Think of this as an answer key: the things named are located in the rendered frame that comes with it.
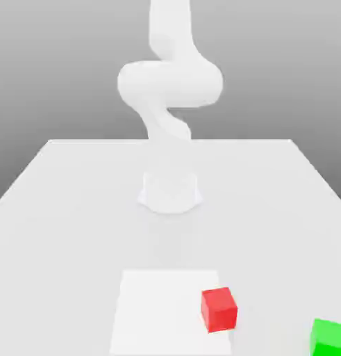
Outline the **small red cube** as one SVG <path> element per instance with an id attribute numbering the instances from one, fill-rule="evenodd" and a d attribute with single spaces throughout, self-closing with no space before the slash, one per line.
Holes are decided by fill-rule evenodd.
<path id="1" fill-rule="evenodd" d="M 230 289 L 226 286 L 202 291 L 201 315 L 208 333 L 235 329 L 238 306 Z"/>

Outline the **small green cube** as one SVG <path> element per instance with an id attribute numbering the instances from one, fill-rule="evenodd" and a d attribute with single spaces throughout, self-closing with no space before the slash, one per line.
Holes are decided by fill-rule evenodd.
<path id="1" fill-rule="evenodd" d="M 316 318 L 310 333 L 310 356 L 341 356 L 341 323 Z"/>

